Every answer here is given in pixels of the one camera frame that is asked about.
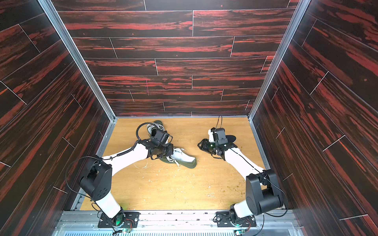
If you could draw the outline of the green shoe white laces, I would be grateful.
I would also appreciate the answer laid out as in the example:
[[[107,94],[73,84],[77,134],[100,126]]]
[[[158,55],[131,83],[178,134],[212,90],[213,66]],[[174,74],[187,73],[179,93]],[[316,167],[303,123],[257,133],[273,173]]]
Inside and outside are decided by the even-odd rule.
[[[149,137],[154,137],[158,130],[165,131],[162,121],[154,121],[153,124],[147,125]]]
[[[197,165],[197,159],[184,153],[182,148],[174,148],[171,156],[162,157],[160,160],[168,164],[176,164],[178,167],[182,165],[189,169],[193,169]]]

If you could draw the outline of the black insole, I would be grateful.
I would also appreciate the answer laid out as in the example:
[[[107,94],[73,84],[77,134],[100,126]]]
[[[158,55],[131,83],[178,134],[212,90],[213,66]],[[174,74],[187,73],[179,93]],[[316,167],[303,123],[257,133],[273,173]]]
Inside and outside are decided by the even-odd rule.
[[[236,141],[236,137],[234,135],[226,135],[228,143],[234,143]]]

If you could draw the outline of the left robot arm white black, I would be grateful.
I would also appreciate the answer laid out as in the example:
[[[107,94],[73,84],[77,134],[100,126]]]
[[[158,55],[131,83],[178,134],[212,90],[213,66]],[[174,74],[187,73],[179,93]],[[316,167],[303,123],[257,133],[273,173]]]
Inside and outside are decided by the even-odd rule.
[[[140,160],[154,155],[158,158],[172,155],[173,145],[168,142],[170,137],[166,131],[158,130],[155,136],[139,139],[131,148],[117,154],[93,157],[84,168],[79,178],[80,187],[115,225],[119,224],[117,221],[121,220],[124,211],[111,194],[112,177]]]

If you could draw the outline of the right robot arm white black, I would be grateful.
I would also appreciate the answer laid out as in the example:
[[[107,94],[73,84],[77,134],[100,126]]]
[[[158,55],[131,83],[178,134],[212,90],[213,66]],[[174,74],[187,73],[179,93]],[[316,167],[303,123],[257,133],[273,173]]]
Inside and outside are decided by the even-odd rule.
[[[229,163],[246,181],[245,200],[230,207],[232,220],[260,215],[284,205],[284,192],[273,170],[265,170],[248,159],[234,144],[236,137],[226,135],[224,128],[214,127],[208,134],[208,139],[198,143],[200,150]]]

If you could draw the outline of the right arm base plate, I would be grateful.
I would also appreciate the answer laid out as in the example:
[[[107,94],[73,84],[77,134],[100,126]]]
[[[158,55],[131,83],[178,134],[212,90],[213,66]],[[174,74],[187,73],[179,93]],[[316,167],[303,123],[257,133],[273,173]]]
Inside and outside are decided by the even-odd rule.
[[[218,227],[256,227],[256,220],[253,215],[239,218],[235,213],[230,211],[218,211],[213,218],[213,222]]]

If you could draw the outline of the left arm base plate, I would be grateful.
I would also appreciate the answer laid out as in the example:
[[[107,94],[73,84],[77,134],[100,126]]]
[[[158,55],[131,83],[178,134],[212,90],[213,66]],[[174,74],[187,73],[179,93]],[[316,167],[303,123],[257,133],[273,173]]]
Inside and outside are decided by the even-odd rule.
[[[137,228],[139,217],[140,212],[137,211],[119,212],[113,218],[109,218],[105,213],[102,213],[97,227],[103,229],[133,229]]]

